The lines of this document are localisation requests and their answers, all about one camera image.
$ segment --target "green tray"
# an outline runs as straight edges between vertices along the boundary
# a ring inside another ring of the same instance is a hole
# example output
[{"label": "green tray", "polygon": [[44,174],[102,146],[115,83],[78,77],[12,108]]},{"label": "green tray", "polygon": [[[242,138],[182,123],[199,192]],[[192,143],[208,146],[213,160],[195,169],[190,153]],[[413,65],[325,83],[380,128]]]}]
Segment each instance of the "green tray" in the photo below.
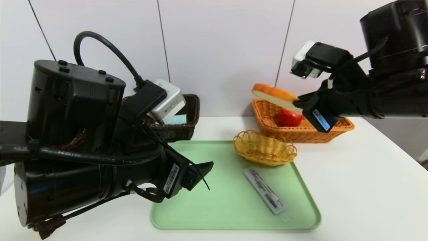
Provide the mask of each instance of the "green tray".
[{"label": "green tray", "polygon": [[285,202],[273,215],[244,176],[254,166],[233,148],[232,141],[179,141],[173,147],[195,163],[213,161],[205,180],[192,190],[154,204],[151,221],[158,229],[302,230],[314,229],[321,214],[294,163],[257,166],[265,181]]}]

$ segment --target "cable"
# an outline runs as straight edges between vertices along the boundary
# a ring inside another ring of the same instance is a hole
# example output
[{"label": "cable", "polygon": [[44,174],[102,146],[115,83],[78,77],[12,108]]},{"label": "cable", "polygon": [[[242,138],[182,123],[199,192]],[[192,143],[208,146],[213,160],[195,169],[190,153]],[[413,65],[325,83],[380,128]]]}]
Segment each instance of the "cable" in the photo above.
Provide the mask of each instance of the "cable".
[{"label": "cable", "polygon": [[135,68],[132,66],[132,64],[122,54],[122,52],[118,48],[116,48],[116,46],[114,46],[110,41],[108,41],[103,36],[99,35],[98,33],[94,33],[92,31],[81,32],[74,39],[73,52],[74,52],[74,58],[76,59],[76,62],[78,65],[85,66],[83,64],[82,57],[80,56],[80,44],[82,43],[82,40],[86,37],[90,37],[90,38],[93,38],[93,39],[100,41],[105,46],[107,46],[111,51],[113,51],[113,53],[116,54],[117,57],[119,57],[119,59],[122,61],[122,63],[125,64],[125,66],[128,68],[128,70],[134,76],[134,80],[137,83],[138,88],[141,88],[143,85],[146,84],[144,82],[143,78],[137,73]]},{"label": "cable", "polygon": [[150,200],[152,202],[161,203],[165,196],[157,187],[147,187],[145,190],[137,187],[131,180],[128,181],[127,186],[124,188],[125,191],[131,191],[131,194],[136,193],[137,195]]},{"label": "cable", "polygon": [[[174,152],[175,154],[179,155],[181,158],[187,159],[186,157],[184,157],[183,155],[181,155],[179,152],[177,152],[176,150],[174,150],[174,148],[172,148],[170,145],[168,145],[168,143],[165,143],[163,141],[161,141],[159,139],[159,137],[153,132],[152,129],[150,129],[150,127],[148,127],[145,123],[143,123],[141,125],[141,127],[143,128],[143,130],[145,130],[145,132],[147,132],[147,137],[149,137],[150,139],[152,139],[153,141],[155,141],[158,144],[161,144],[163,147],[169,149],[170,151]],[[210,187],[208,186],[207,181],[205,181],[204,176],[202,176],[198,166],[192,162],[191,160],[187,159],[193,166],[195,166],[196,171],[198,172],[199,176],[202,177],[202,180],[204,181],[205,185],[207,186],[208,190],[210,190]]]},{"label": "cable", "polygon": [[135,155],[109,156],[44,146],[39,148],[30,148],[28,146],[21,145],[0,145],[0,166],[22,160],[37,160],[40,158],[98,165],[130,166],[149,162],[160,156],[162,151],[163,146],[158,145],[155,150],[145,151]]},{"label": "cable", "polygon": [[336,75],[338,75],[341,71],[343,71],[344,69],[348,68],[349,66],[351,66],[352,64],[358,63],[374,54],[376,54],[377,52],[379,52],[388,42],[389,39],[389,35],[387,35],[378,45],[376,45],[376,47],[374,47],[373,49],[370,49],[369,51],[367,51],[366,53],[353,58],[351,60],[348,60],[347,62],[345,62],[344,64],[342,64],[341,66],[339,66],[339,68],[337,68],[336,70],[333,71],[333,73],[330,75],[330,77],[328,79],[333,80]]},{"label": "cable", "polygon": [[28,226],[28,228],[32,228],[34,231],[39,232],[40,238],[41,239],[45,239],[45,238],[51,236],[52,233],[57,228],[59,228],[62,225],[64,225],[66,220],[69,220],[72,217],[75,217],[77,215],[85,213],[85,212],[87,212],[87,211],[89,211],[89,210],[91,210],[93,208],[96,208],[96,207],[100,206],[101,204],[104,204],[106,202],[115,200],[117,198],[129,195],[131,193],[132,193],[131,191],[121,192],[117,196],[113,196],[113,197],[106,198],[104,200],[98,201],[98,202],[93,203],[93,204],[91,204],[89,206],[86,206],[86,207],[81,208],[81,209],[79,209],[77,211],[74,211],[74,212],[72,212],[69,215],[66,215],[66,216],[57,215],[57,216],[55,216],[55,217],[53,217],[53,218],[51,218],[49,220],[40,221],[40,222],[37,222],[37,223],[34,223],[34,224],[30,224]]},{"label": "cable", "polygon": [[69,143],[65,145],[58,146],[59,149],[73,149],[80,145],[82,141],[85,139],[86,129],[79,130],[77,135],[71,140]]}]

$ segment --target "white table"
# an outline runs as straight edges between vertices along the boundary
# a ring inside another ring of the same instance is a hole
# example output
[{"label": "white table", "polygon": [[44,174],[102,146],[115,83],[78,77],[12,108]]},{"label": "white table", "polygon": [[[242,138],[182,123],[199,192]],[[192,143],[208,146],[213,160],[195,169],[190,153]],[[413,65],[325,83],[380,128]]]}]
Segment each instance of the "white table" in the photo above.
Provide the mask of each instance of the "white table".
[{"label": "white table", "polygon": [[[307,232],[165,231],[149,220],[152,204],[137,195],[119,198],[72,218],[50,241],[426,241],[428,172],[361,118],[328,144],[296,144],[295,160],[321,214]],[[253,117],[201,117],[194,140],[231,140],[258,129]],[[0,197],[0,240],[39,240],[21,227],[13,187]]]}]

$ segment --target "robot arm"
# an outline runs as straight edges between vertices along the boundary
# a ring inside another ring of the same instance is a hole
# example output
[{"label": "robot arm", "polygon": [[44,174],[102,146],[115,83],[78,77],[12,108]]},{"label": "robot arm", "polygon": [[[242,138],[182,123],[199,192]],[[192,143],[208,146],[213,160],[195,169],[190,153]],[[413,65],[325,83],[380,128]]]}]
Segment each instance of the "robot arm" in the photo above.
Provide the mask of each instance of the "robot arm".
[{"label": "robot arm", "polygon": [[[135,95],[123,98],[124,81],[83,65],[84,37],[99,40],[122,60],[135,77]],[[42,239],[119,197],[136,193],[162,202],[183,188],[190,191],[213,167],[194,164],[143,121],[150,113],[160,123],[176,114],[184,105],[180,92],[172,92],[177,87],[144,81],[115,46],[93,32],[76,37],[74,55],[79,65],[36,61],[27,122],[0,121],[0,166],[15,164],[19,220]],[[138,187],[144,183],[155,187]]]},{"label": "robot arm", "polygon": [[[426,1],[399,0],[361,20],[368,52],[353,58],[346,50],[308,42],[293,59],[291,73],[317,78],[321,87],[293,104],[319,131],[341,117],[424,118],[428,115],[428,13]],[[370,57],[366,75],[358,62]]]}]

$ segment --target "woven basket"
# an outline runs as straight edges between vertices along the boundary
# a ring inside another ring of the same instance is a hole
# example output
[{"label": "woven basket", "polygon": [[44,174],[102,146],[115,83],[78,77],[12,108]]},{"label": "woven basket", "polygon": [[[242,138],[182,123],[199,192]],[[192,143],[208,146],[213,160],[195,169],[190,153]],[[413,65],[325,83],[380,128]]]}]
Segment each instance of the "woven basket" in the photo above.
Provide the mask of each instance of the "woven basket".
[{"label": "woven basket", "polygon": [[335,137],[355,128],[354,124],[347,118],[339,120],[329,133],[318,132],[306,118],[303,118],[302,123],[298,127],[273,127],[272,125],[268,126],[267,123],[278,123],[281,107],[263,99],[255,99],[253,100],[253,108],[260,131],[265,136],[285,138],[293,142],[327,143]]},{"label": "woven basket", "polygon": [[262,166],[278,166],[292,162],[297,148],[284,138],[270,138],[253,130],[240,132],[233,139],[236,151],[247,161]]},{"label": "woven basket", "polygon": [[199,120],[199,97],[197,95],[185,94],[186,105],[177,114],[186,114],[187,123],[182,125],[155,125],[155,121],[150,117],[145,117],[144,121],[153,130],[165,132],[167,142],[176,142],[179,140],[190,140],[195,131],[195,126]]}]

